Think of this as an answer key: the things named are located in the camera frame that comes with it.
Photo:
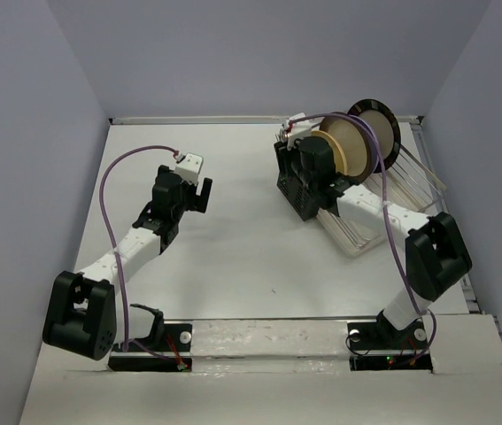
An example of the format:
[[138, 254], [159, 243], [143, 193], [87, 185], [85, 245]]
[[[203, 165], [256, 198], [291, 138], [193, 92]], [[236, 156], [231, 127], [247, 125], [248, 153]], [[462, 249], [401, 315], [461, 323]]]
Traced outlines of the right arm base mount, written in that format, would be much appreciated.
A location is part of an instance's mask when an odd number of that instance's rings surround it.
[[433, 371], [427, 333], [416, 321], [399, 336], [385, 339], [377, 333], [375, 321], [347, 323], [345, 348], [350, 353], [351, 371]]

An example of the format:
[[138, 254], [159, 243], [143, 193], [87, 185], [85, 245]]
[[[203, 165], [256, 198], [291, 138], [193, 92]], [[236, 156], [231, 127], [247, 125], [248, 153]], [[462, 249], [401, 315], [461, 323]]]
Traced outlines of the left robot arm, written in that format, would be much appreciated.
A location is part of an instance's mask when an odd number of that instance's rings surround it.
[[175, 168], [161, 166], [151, 200], [120, 241], [91, 265], [54, 280], [42, 331], [45, 344], [100, 360], [114, 345], [136, 342], [145, 350], [163, 339], [163, 313], [127, 301], [127, 282], [164, 253], [179, 233], [184, 213], [205, 213], [212, 179], [200, 176], [203, 160], [189, 154]]

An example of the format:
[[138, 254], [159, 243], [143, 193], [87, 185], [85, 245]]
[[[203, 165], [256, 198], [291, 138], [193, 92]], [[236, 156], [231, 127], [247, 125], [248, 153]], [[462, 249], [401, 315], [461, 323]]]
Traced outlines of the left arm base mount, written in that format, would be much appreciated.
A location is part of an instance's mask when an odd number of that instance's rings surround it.
[[146, 305], [129, 307], [128, 350], [117, 338], [107, 366], [113, 372], [188, 373], [192, 369], [193, 323], [168, 321], [162, 311]]

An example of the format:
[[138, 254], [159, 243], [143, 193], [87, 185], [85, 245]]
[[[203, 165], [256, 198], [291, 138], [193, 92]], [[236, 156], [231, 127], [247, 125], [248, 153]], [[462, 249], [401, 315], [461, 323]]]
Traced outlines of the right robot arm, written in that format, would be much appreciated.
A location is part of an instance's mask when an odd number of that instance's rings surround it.
[[309, 136], [290, 148], [274, 144], [277, 186], [302, 220], [324, 210], [357, 221], [387, 237], [405, 287], [378, 314], [376, 340], [394, 347], [407, 328], [472, 267], [456, 220], [447, 212], [430, 216], [377, 196], [337, 171], [323, 137]]

